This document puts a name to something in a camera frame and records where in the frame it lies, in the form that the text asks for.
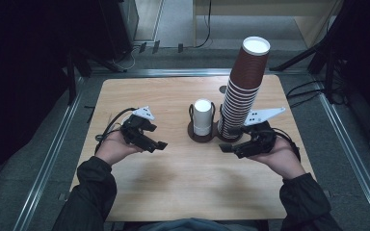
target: stack of paper cups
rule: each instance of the stack of paper cups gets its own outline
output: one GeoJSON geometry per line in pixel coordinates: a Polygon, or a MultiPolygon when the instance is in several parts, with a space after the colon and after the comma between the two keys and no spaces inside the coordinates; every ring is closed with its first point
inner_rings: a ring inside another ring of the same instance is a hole
{"type": "Polygon", "coordinates": [[[243,41],[242,48],[230,72],[225,102],[222,106],[218,132],[226,139],[236,139],[228,128],[242,126],[259,91],[270,44],[260,37],[249,37],[243,41]]]}

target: table top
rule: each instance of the table top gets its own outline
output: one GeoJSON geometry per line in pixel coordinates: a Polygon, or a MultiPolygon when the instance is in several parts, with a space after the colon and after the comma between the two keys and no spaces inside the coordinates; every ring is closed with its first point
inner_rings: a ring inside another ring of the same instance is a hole
{"type": "MultiPolygon", "coordinates": [[[[93,155],[94,137],[102,134],[110,117],[126,108],[149,106],[157,129],[145,135],[168,143],[165,150],[133,154],[113,166],[118,195],[109,221],[285,218],[278,197],[280,176],[260,163],[223,153],[218,138],[198,143],[188,136],[189,106],[207,98],[216,105],[214,120],[219,120],[225,100],[219,88],[227,80],[218,76],[104,82],[78,165],[93,155]]],[[[301,150],[304,169],[314,175],[280,81],[276,75],[265,75],[252,108],[279,107],[286,111],[271,118],[271,126],[289,134],[301,150]]],[[[244,135],[238,142],[249,139],[244,135]]],[[[71,187],[77,184],[75,175],[71,187]]]]}

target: person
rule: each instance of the person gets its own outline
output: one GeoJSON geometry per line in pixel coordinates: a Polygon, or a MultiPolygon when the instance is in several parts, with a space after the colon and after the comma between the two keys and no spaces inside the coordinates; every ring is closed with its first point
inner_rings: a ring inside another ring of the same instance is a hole
{"type": "MultiPolygon", "coordinates": [[[[128,155],[142,151],[137,146],[125,143],[120,131],[111,133],[95,155],[77,168],[80,185],[73,188],[53,230],[103,230],[104,221],[117,195],[111,166],[128,155]]],[[[279,195],[287,216],[281,230],[341,230],[330,214],[330,203],[321,187],[310,173],[305,173],[288,141],[277,137],[271,152],[251,156],[249,159],[267,165],[283,178],[284,184],[279,195]]],[[[138,230],[231,229],[212,220],[185,218],[154,222],[138,230]]],[[[251,229],[242,227],[239,230],[251,229]]]]}

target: cup coaster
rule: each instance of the cup coaster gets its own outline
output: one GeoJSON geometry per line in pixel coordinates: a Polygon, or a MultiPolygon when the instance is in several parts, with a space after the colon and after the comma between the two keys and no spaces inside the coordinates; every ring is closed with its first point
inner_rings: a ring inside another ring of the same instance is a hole
{"type": "Polygon", "coordinates": [[[212,124],[212,133],[211,134],[208,134],[206,136],[198,136],[197,134],[194,133],[194,125],[192,124],[192,122],[189,122],[189,124],[188,124],[188,136],[193,141],[196,141],[196,142],[209,142],[209,141],[212,141],[212,139],[214,139],[215,137],[219,138],[221,141],[224,141],[224,142],[236,142],[236,141],[239,141],[242,138],[243,134],[238,136],[235,139],[225,138],[218,131],[218,122],[214,122],[212,124]]]}

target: person's arm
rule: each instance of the person's arm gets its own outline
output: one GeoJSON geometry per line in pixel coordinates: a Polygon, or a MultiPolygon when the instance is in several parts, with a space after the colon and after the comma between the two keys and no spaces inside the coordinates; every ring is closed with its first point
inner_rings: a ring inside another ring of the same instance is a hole
{"type": "Polygon", "coordinates": [[[77,168],[80,184],[73,188],[53,230],[103,230],[117,194],[111,166],[141,151],[126,144],[121,132],[110,134],[95,156],[77,168]]]}
{"type": "Polygon", "coordinates": [[[277,138],[270,153],[250,159],[267,165],[283,178],[280,200],[287,217],[281,230],[341,230],[330,215],[330,203],[323,190],[310,173],[305,173],[288,141],[277,138]]]}

